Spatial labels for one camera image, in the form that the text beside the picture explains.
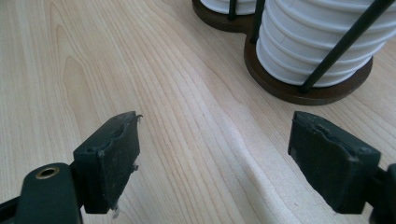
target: brown wooden base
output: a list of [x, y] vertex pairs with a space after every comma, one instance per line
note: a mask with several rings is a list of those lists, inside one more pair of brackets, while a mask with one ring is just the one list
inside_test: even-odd
[[352, 77], [340, 84], [326, 88], [312, 88], [308, 93], [300, 93], [298, 92], [298, 86], [277, 80], [269, 75], [260, 64], [256, 54], [256, 45], [249, 41], [253, 32], [254, 15], [237, 16], [235, 20], [229, 21], [227, 15], [208, 9], [200, 0], [192, 0], [192, 5], [196, 15], [206, 24], [222, 31], [247, 35], [244, 51], [247, 70], [262, 88], [284, 101], [297, 105], [333, 103], [356, 90], [367, 79], [372, 70], [373, 58]]

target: light wood surface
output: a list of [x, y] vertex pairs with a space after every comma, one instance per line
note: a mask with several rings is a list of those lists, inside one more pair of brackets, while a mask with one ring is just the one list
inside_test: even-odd
[[201, 22], [190, 0], [0, 1], [0, 202], [134, 110], [139, 171], [120, 216], [85, 223], [367, 223], [369, 205], [338, 215], [306, 182], [287, 153], [291, 119], [322, 116], [379, 149], [382, 168], [396, 162], [396, 39], [359, 89], [324, 106], [261, 89], [244, 41]]

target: wooden table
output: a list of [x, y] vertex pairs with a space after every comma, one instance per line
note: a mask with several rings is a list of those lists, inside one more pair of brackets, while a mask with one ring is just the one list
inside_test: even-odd
[[396, 39], [368, 80], [331, 105], [278, 100], [253, 80], [245, 35], [213, 29], [191, 0], [0, 1], [0, 202], [134, 110], [139, 171], [120, 216], [85, 223], [367, 223], [334, 211], [287, 147], [293, 112], [322, 116], [396, 162]]

